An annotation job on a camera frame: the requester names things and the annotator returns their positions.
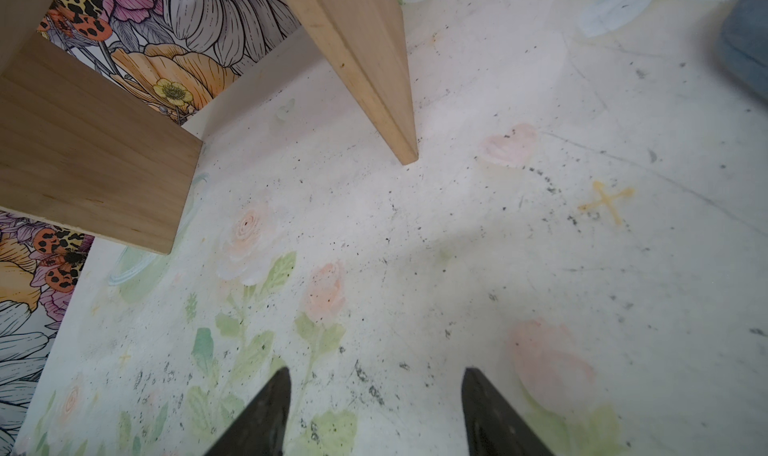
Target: painted leaf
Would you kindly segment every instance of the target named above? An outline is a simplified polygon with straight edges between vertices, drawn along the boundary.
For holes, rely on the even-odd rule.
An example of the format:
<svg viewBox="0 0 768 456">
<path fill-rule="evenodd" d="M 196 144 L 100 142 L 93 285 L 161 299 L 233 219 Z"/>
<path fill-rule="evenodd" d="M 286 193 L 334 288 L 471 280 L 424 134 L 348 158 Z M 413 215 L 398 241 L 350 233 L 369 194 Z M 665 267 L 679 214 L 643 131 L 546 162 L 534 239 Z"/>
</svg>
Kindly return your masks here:
<svg viewBox="0 0 768 456">
<path fill-rule="evenodd" d="M 221 409 L 221 417 L 224 419 L 224 424 L 229 426 L 235 418 L 243 412 L 245 409 L 245 402 L 234 394 L 228 394 L 221 400 L 219 406 Z"/>
<path fill-rule="evenodd" d="M 288 277 L 296 266 L 296 251 L 281 256 L 275 261 L 267 275 L 264 285 L 261 287 L 261 294 L 265 295 L 275 289 L 282 288 L 288 281 Z"/>
<path fill-rule="evenodd" d="M 210 329 L 198 328 L 192 347 L 192 356 L 197 367 L 214 384 L 218 383 L 219 365 L 214 359 L 214 339 L 210 336 Z"/>
<path fill-rule="evenodd" d="M 317 333 L 319 332 L 318 327 L 306 313 L 302 312 L 293 324 L 296 326 L 296 332 L 299 333 L 299 336 L 301 336 L 304 341 L 309 344 L 315 342 Z"/>
<path fill-rule="evenodd" d="M 163 426 L 165 426 L 165 420 L 168 419 L 168 403 L 163 404 L 160 408 L 158 418 L 154 420 L 154 426 L 149 436 L 151 442 L 157 441 L 160 435 L 163 433 Z"/>
<path fill-rule="evenodd" d="M 357 416 L 344 410 L 312 418 L 300 436 L 300 454 L 306 456 L 349 456 L 357 434 Z"/>
<path fill-rule="evenodd" d="M 120 451 L 128 449 L 130 443 L 130 414 L 123 411 L 120 412 L 120 419 L 118 420 L 118 448 Z"/>
<path fill-rule="evenodd" d="M 85 448 L 88 446 L 88 440 L 86 439 L 83 441 L 83 443 L 78 447 L 78 450 L 74 452 L 74 456 L 83 456 L 85 454 Z"/>
<path fill-rule="evenodd" d="M 184 403 L 192 432 L 198 438 L 210 439 L 213 423 L 208 405 L 208 395 L 200 389 L 200 386 L 192 386 L 187 392 Z"/>
<path fill-rule="evenodd" d="M 43 436 L 40 438 L 40 441 L 38 441 L 38 448 L 37 450 L 40 451 L 43 449 L 43 445 L 45 444 L 45 441 L 48 439 L 48 433 L 43 433 Z"/>
<path fill-rule="evenodd" d="M 344 326 L 339 323 L 323 331 L 322 336 L 320 336 L 320 354 L 324 355 L 327 352 L 337 350 L 345 332 Z"/>
<path fill-rule="evenodd" d="M 560 416 L 542 409 L 527 413 L 525 422 L 552 452 L 566 454 L 570 451 L 568 427 Z"/>
<path fill-rule="evenodd" d="M 236 338 L 240 334 L 240 322 L 222 312 L 216 315 L 216 327 L 221 331 L 222 336 L 228 338 Z"/>
<path fill-rule="evenodd" d="M 264 331 L 254 336 L 248 346 L 237 353 L 230 380 L 232 382 L 246 381 L 253 377 L 264 364 L 266 356 L 272 351 L 274 338 L 275 333 L 272 331 Z"/>
<path fill-rule="evenodd" d="M 621 427 L 609 404 L 595 409 L 585 426 L 573 425 L 570 429 L 580 456 L 616 456 L 627 451 L 618 442 Z"/>
<path fill-rule="evenodd" d="M 195 293 L 190 293 L 184 310 L 187 313 L 187 322 L 192 322 L 194 317 L 197 316 L 197 295 Z"/>
<path fill-rule="evenodd" d="M 278 355 L 272 356 L 272 362 L 270 362 L 270 378 L 272 378 L 276 372 L 287 366 L 286 362 Z"/>
<path fill-rule="evenodd" d="M 69 456 L 69 451 L 72 451 L 72 442 L 67 441 L 64 443 L 62 450 L 58 452 L 58 456 Z"/>
</svg>

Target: painted floor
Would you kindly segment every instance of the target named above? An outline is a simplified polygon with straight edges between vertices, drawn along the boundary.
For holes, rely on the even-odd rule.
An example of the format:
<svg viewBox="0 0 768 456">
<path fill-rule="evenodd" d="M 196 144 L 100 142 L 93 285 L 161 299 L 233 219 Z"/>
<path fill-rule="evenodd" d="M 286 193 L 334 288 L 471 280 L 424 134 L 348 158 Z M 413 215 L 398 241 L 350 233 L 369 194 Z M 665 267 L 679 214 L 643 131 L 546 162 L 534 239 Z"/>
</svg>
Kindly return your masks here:
<svg viewBox="0 0 768 456">
<path fill-rule="evenodd" d="M 467 366 L 556 454 L 764 454 L 768 106 L 711 53 L 732 7 L 406 4 L 406 167 L 297 31 L 187 123 L 173 253 L 95 241 L 16 451 L 202 454 L 287 365 L 291 455 L 467 454 Z"/>
</svg>

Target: wooden board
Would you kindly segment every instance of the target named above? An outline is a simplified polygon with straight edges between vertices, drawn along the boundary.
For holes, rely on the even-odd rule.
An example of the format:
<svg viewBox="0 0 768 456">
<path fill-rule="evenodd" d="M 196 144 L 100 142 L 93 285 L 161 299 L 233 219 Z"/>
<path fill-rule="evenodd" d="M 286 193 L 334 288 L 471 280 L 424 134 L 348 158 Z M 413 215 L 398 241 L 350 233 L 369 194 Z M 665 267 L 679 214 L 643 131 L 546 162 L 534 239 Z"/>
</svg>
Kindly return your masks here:
<svg viewBox="0 0 768 456">
<path fill-rule="evenodd" d="M 403 164 L 418 159 L 397 0 L 286 0 Z"/>
<path fill-rule="evenodd" d="M 53 0 L 0 0 L 0 74 L 40 24 Z"/>
<path fill-rule="evenodd" d="M 170 252 L 202 142 L 35 32 L 0 77 L 0 206 Z"/>
</svg>

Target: blue cushion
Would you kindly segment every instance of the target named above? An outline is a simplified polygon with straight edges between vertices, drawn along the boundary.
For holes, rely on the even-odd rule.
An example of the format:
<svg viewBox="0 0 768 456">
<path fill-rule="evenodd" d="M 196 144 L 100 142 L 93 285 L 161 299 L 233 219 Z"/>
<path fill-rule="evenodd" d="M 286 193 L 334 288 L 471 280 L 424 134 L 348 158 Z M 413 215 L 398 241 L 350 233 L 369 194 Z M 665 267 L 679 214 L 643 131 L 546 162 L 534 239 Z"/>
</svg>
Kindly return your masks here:
<svg viewBox="0 0 768 456">
<path fill-rule="evenodd" d="M 715 51 L 731 73 L 768 99 L 768 0 L 739 0 Z"/>
</svg>

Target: orange spotted insect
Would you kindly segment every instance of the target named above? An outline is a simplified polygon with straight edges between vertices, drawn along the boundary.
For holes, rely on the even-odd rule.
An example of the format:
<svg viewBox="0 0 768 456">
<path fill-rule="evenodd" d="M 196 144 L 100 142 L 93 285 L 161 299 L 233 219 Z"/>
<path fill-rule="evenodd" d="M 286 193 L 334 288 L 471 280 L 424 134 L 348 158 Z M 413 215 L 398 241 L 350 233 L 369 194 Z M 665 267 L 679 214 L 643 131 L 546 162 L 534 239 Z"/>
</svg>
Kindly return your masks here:
<svg viewBox="0 0 768 456">
<path fill-rule="evenodd" d="M 91 236 L 61 228 L 39 230 L 32 246 L 42 257 L 40 266 L 46 268 L 45 284 L 56 291 L 71 292 L 78 284 L 92 240 Z"/>
<path fill-rule="evenodd" d="M 103 41 L 112 35 L 107 21 L 99 18 L 103 12 L 101 0 L 53 0 L 38 31 L 47 36 L 48 30 L 56 28 L 70 38 L 77 32 L 83 38 Z"/>
</svg>

